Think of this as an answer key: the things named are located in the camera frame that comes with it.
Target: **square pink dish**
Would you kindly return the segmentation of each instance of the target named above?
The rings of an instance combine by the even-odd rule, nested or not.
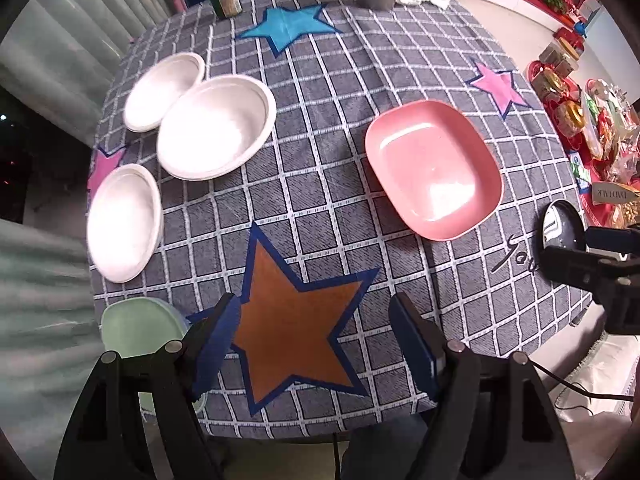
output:
[[[370,124],[365,148],[404,223],[429,240],[461,237],[502,201],[502,176],[484,140],[440,101],[384,112]]]

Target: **curtain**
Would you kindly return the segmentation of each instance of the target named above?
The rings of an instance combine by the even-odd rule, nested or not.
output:
[[[0,84],[91,146],[129,43],[171,13],[168,0],[30,0],[0,44]]]
[[[36,478],[103,351],[83,243],[0,220],[0,428]]]

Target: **pink star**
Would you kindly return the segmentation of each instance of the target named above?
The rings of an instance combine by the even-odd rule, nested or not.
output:
[[[513,104],[529,108],[527,102],[513,88],[513,72],[496,73],[484,64],[478,63],[477,61],[475,64],[476,67],[478,67],[480,75],[466,83],[487,92],[494,99],[495,105],[498,107],[498,111],[503,119],[507,117]]]
[[[86,182],[86,188],[89,191],[90,200],[94,198],[95,192],[98,191],[98,188],[105,177],[118,167],[126,151],[127,147],[123,146],[108,155],[102,150],[102,148],[98,148],[95,155],[94,170],[91,175],[89,175],[89,180]]]

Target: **white bowl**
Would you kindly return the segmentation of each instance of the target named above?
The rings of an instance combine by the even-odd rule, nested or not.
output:
[[[123,118],[133,132],[157,128],[171,106],[204,77],[201,56],[181,52],[152,67],[136,83],[124,106]]]
[[[265,143],[276,101],[264,83],[221,75],[189,90],[167,112],[158,133],[158,160],[183,180],[208,180],[233,171]]]
[[[87,245],[107,280],[124,283],[145,268],[162,235],[158,184],[139,164],[126,164],[102,181],[91,202]]]

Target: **green plant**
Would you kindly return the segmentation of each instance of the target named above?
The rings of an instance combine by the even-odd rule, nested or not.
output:
[[[542,0],[547,7],[555,10],[556,12],[562,12],[565,14],[568,11],[567,4],[564,0]]]

